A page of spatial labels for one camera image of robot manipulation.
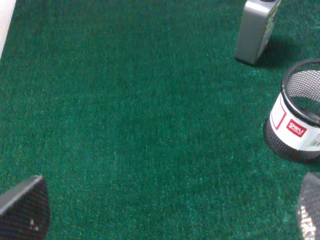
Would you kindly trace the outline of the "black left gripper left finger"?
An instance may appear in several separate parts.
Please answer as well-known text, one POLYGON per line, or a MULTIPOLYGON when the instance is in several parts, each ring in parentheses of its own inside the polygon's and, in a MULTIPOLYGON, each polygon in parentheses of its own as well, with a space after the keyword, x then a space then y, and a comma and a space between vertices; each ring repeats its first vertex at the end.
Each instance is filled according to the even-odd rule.
POLYGON ((33 175, 0 195, 0 238, 44 240, 51 223, 47 183, 33 175))

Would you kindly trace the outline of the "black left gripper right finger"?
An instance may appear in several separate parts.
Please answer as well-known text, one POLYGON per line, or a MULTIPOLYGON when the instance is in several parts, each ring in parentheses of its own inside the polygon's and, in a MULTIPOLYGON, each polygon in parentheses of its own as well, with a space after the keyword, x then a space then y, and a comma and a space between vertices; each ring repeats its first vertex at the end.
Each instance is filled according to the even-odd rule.
POLYGON ((308 172, 301 183, 296 221, 304 240, 320 239, 320 173, 308 172))

